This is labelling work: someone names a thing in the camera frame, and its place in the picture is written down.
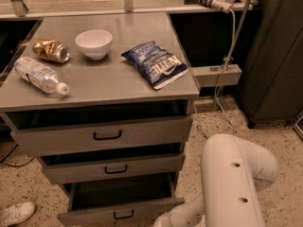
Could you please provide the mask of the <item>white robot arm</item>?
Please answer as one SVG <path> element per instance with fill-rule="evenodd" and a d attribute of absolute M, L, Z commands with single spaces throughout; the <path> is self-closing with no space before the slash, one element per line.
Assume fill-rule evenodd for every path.
<path fill-rule="evenodd" d="M 201 154 L 203 192 L 152 227 L 266 227 L 254 181 L 272 183 L 278 163 L 267 148 L 231 134 L 209 137 Z"/>

